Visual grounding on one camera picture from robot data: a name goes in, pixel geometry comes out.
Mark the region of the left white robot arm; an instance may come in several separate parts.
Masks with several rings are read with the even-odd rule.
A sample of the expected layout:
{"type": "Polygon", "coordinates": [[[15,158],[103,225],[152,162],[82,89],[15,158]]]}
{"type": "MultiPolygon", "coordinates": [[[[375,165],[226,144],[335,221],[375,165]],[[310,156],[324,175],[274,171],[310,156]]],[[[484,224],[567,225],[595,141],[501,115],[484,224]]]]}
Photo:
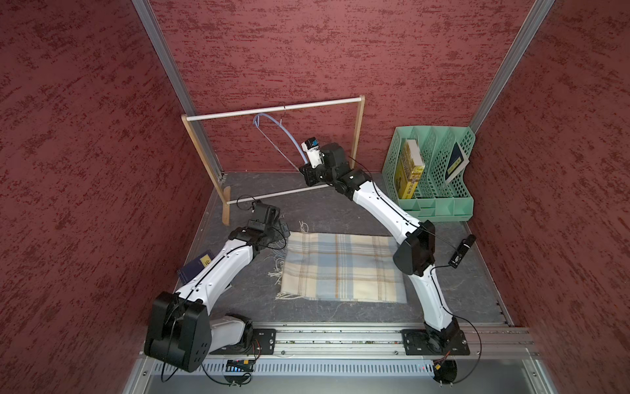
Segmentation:
{"type": "Polygon", "coordinates": [[[247,225],[230,233],[211,263],[175,292],[162,292],[155,299],[144,354],[189,373],[215,351],[256,354],[251,320],[240,315],[212,319],[212,310],[260,251],[272,249],[278,241],[287,244],[288,236],[280,209],[255,202],[247,225]]]}

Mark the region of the plaid beige blue scarf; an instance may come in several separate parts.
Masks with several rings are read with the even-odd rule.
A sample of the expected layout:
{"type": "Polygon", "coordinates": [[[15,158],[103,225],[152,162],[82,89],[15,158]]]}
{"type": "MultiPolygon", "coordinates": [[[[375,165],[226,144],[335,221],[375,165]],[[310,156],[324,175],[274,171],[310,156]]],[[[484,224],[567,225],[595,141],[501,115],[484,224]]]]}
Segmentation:
{"type": "Polygon", "coordinates": [[[404,277],[390,236],[293,232],[280,243],[269,275],[278,300],[405,304],[404,277]]]}

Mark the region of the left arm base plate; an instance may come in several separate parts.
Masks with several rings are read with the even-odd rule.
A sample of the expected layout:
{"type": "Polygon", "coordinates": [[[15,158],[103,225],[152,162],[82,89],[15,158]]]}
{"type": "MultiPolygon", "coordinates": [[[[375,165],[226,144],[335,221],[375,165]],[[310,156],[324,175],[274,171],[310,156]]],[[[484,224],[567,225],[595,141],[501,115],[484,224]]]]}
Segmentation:
{"type": "Polygon", "coordinates": [[[270,356],[274,354],[277,341],[277,330],[273,328],[253,328],[245,333],[245,341],[241,344],[223,346],[211,353],[219,355],[270,356]]]}

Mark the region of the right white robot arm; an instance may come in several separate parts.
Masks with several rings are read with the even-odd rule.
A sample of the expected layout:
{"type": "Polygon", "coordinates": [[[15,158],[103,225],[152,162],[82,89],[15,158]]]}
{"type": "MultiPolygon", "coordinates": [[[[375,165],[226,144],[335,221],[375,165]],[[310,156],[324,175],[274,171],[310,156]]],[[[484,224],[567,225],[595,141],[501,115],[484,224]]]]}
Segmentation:
{"type": "Polygon", "coordinates": [[[393,260],[409,277],[423,308],[428,336],[446,346],[460,332],[457,318],[448,310],[436,278],[435,228],[420,222],[389,199],[369,172],[352,168],[339,144],[320,146],[316,138],[301,144],[304,165],[300,167],[308,186],[325,183],[367,210],[393,236],[398,245],[393,260]]]}

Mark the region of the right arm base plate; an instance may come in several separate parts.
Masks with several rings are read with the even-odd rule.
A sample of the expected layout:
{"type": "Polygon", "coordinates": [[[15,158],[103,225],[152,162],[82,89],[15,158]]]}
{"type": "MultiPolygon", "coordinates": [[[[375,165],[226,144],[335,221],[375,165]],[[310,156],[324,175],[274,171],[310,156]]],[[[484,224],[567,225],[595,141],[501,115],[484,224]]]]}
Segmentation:
{"type": "Polygon", "coordinates": [[[468,341],[462,330],[442,338],[435,333],[420,329],[401,331],[402,343],[407,356],[470,356],[468,341]]]}

